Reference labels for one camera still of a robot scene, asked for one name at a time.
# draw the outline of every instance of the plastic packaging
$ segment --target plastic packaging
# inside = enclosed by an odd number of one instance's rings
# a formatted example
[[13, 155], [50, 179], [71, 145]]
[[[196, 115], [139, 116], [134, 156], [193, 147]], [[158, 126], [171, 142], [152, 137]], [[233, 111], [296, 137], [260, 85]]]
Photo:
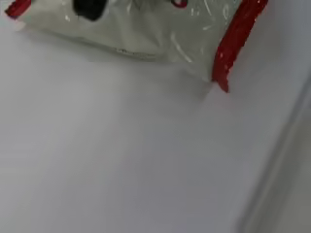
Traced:
[[143, 59], [227, 75], [268, 0], [16, 0], [11, 18]]

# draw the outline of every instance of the red zip lock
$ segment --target red zip lock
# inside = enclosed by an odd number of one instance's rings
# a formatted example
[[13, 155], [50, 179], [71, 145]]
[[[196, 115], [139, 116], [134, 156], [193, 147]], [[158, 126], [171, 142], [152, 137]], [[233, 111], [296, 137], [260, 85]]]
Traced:
[[212, 73], [213, 81], [225, 92], [229, 92], [227, 80], [229, 71], [267, 3], [268, 0], [243, 0], [225, 32], [215, 55]]

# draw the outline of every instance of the red zipper seal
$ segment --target red zipper seal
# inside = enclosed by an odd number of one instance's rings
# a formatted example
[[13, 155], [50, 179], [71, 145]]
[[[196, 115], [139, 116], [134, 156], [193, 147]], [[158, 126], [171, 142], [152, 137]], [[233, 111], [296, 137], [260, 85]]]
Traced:
[[6, 10], [8, 17], [17, 19], [24, 14], [31, 5], [31, 0], [16, 0]]
[[226, 30], [215, 55], [212, 73], [213, 81], [225, 92], [229, 92], [227, 80], [229, 71], [267, 3], [268, 0], [243, 0]]

